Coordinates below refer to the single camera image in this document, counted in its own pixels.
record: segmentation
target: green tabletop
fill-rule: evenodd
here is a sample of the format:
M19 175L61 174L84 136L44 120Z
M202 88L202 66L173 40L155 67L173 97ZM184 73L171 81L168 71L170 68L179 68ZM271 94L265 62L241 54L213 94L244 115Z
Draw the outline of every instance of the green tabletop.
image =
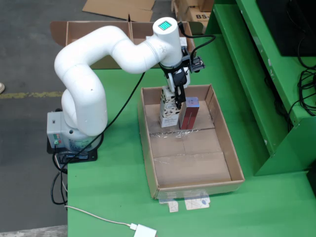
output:
M205 39L196 40L196 44ZM211 196L209 208L179 212L150 197L140 143L135 93L104 135L95 162L70 164L69 205L104 218L149 226L159 237L312 236L316 233L316 199L304 172L253 177L268 157L250 105L221 35L198 51L206 68L191 84L212 84L232 136L246 181L234 193ZM96 71L107 95L109 121L120 110L140 75L122 70ZM160 69L146 72L140 87L162 86ZM126 226L68 210L69 237L132 237Z

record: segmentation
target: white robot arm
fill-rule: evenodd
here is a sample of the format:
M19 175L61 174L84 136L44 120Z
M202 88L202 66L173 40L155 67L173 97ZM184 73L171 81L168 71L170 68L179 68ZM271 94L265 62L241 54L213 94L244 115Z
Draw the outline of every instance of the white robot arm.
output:
M131 74L147 71L157 63L177 67L182 50L176 20L164 17L153 25L154 35L139 45L119 28L102 27L63 48L55 60L55 71L66 86L62 107L66 123L87 136L106 127L107 105L103 86L90 65L111 55Z
M180 30L184 34L182 23ZM63 48L55 59L55 71L66 86L63 111L47 115L47 151L91 151L101 141L108 113L104 88L90 65L111 55L128 73L138 74L159 63L178 108L185 101L190 72L204 68L202 60L181 48L175 19L164 17L153 25L154 35L139 45L119 28L105 26Z

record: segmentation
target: red box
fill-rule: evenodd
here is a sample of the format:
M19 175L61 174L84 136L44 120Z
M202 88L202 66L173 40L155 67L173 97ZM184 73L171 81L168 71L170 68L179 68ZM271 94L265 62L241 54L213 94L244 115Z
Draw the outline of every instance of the red box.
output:
M199 109L197 97L186 97L179 115L180 129L193 129Z

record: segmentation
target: shoe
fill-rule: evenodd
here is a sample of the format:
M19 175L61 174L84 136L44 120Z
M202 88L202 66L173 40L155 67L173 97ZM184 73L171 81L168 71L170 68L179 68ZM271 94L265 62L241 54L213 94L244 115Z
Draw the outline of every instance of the shoe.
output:
M4 91L5 86L0 82L0 94Z

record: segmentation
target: concrete floor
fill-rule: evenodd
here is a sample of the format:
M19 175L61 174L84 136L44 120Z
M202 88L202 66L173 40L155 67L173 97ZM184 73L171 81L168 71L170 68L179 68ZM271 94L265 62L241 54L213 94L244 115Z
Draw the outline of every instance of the concrete floor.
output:
M49 23L117 20L82 12L85 1L0 1L0 233L67 224L65 209L50 200L56 169L46 153L46 114L61 107L52 92L65 87L54 72L61 47ZM153 11L152 21L174 17L170 0L158 0Z

